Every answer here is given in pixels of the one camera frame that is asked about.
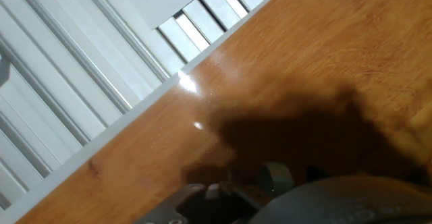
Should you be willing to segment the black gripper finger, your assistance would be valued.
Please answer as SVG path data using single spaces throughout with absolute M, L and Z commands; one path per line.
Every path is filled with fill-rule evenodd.
M 257 186 L 221 181 L 216 184 L 189 184 L 135 224 L 233 224 L 247 223 L 269 203 L 269 195 Z

